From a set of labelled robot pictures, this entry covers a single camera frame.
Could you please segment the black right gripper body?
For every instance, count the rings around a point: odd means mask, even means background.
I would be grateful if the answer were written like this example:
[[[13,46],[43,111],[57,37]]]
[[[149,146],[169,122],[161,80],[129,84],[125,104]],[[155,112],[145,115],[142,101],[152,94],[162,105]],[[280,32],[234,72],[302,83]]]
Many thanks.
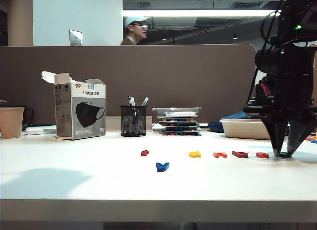
[[[247,102],[244,112],[270,120],[316,120],[312,91],[307,76],[266,75],[255,85],[255,96]]]

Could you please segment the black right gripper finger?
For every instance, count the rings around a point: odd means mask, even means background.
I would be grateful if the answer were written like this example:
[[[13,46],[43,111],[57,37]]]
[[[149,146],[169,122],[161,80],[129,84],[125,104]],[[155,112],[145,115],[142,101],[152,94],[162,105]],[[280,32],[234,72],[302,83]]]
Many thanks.
[[[287,143],[287,153],[292,156],[302,142],[316,128],[316,120],[290,121],[289,136]]]
[[[286,134],[287,121],[263,118],[262,122],[270,137],[274,155],[279,156]]]

